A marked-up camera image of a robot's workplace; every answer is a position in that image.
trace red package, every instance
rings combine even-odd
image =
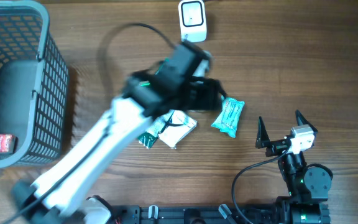
[[[0,134],[0,153],[13,153],[15,140],[12,134]]]

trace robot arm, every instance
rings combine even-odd
[[[21,209],[19,215],[32,223],[52,223],[81,210],[91,219],[91,212],[100,203],[83,204],[86,193],[111,161],[155,118],[169,110],[200,109],[198,102],[205,98],[210,103],[203,104],[204,110],[220,105],[216,101],[218,92],[222,92],[219,82],[194,77],[208,69],[209,58],[208,53],[184,41],[160,67],[158,75],[150,75],[147,70],[133,73],[122,95],[113,99],[111,109],[58,164],[34,183],[20,181],[14,186],[12,194]],[[108,220],[108,209],[102,208],[102,212],[105,215],[99,213],[98,221],[93,217],[92,223]]]

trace white arm segment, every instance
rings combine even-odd
[[[81,206],[86,193],[111,161],[152,124],[152,118],[145,118],[142,115],[143,111],[143,107],[132,98],[113,99],[112,111],[105,112],[58,164],[35,180],[32,184],[37,189],[34,195],[38,198],[49,190],[97,145],[107,131],[108,135],[96,146],[89,158],[43,201],[47,208],[56,206],[62,217],[72,215]]]

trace plastic basket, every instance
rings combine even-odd
[[[0,168],[41,165],[59,157],[68,68],[33,1],[0,2],[0,134],[17,136]]]

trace wooden table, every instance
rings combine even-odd
[[[46,5],[52,35],[71,67],[66,149],[109,108],[127,74],[171,52],[149,30],[125,30],[109,46],[112,82],[103,85],[96,66],[103,36],[119,24],[144,22],[179,41],[177,4]],[[151,150],[134,142],[89,195],[114,205],[230,204],[233,177],[265,160],[264,150],[255,148],[258,116],[264,117],[270,138],[278,139],[296,125],[299,109],[319,130],[306,161],[324,164],[335,175],[328,201],[333,223],[358,223],[358,3],[219,1],[206,3],[206,11],[208,40],[199,46],[214,56],[209,76],[246,102],[237,137],[211,127],[218,112],[190,113],[197,128],[177,150],[160,141]],[[47,169],[0,170],[0,222],[16,211],[9,196],[13,183]],[[288,192],[274,163],[241,177],[236,194],[240,203],[270,203]]]

